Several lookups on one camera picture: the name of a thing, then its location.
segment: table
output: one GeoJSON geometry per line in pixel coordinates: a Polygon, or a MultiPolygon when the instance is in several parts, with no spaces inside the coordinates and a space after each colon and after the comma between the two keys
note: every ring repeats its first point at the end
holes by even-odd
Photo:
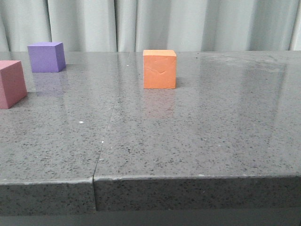
{"type": "Polygon", "coordinates": [[[143,89],[142,53],[66,52],[0,110],[0,215],[301,207],[301,52],[178,52],[143,89]]]}

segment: cube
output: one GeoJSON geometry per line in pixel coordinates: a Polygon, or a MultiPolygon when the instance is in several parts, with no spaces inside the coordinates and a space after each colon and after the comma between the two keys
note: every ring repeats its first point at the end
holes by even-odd
{"type": "Polygon", "coordinates": [[[9,109],[27,96],[19,60],[0,60],[0,109],[9,109]]]}
{"type": "Polygon", "coordinates": [[[173,50],[144,50],[145,89],[174,89],[177,56],[173,50]]]}
{"type": "Polygon", "coordinates": [[[62,42],[38,42],[27,48],[32,72],[60,72],[66,67],[62,42]]]}

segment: dent on orange cube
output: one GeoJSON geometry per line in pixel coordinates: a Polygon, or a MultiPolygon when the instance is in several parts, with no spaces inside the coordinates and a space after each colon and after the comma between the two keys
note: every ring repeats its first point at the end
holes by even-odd
{"type": "Polygon", "coordinates": [[[174,89],[177,55],[173,50],[144,50],[145,89],[174,89]]]}

